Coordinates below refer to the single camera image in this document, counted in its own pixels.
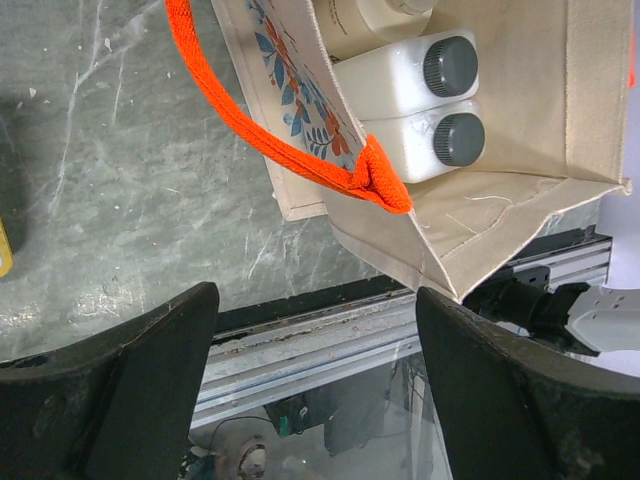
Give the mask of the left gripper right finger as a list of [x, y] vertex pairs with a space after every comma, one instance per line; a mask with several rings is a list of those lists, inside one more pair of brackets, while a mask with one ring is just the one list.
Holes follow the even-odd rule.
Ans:
[[430, 288], [416, 320], [456, 479], [636, 479], [639, 381], [517, 336]]

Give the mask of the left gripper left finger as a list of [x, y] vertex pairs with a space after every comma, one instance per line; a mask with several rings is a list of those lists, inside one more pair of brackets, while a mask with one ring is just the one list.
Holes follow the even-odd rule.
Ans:
[[216, 328], [202, 282], [79, 342], [1, 365], [4, 479], [174, 479]]

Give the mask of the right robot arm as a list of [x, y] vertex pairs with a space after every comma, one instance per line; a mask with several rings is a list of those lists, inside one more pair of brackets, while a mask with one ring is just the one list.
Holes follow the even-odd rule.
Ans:
[[520, 317], [529, 336], [562, 353], [597, 357], [639, 349], [639, 292], [570, 283], [536, 298]]

